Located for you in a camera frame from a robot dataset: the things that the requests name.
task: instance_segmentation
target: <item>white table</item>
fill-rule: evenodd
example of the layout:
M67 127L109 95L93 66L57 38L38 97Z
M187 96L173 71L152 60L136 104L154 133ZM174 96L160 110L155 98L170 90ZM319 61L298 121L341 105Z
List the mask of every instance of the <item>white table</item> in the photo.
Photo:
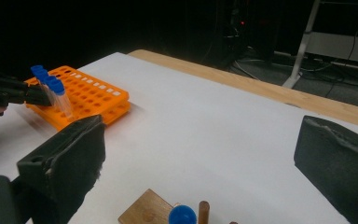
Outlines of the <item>white table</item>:
M79 69L130 93L105 131L101 177L71 223L118 223L147 189L210 223L347 223L295 167L304 109L115 53ZM358 133L358 126L330 119ZM24 105L0 117L0 175L56 131Z

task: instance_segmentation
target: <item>wooden dowel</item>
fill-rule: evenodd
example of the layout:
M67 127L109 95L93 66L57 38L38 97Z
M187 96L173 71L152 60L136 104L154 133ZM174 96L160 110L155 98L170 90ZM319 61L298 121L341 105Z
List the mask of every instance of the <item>wooden dowel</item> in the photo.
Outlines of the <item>wooden dowel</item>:
M202 201L199 205L199 224L208 224L209 221L209 203Z

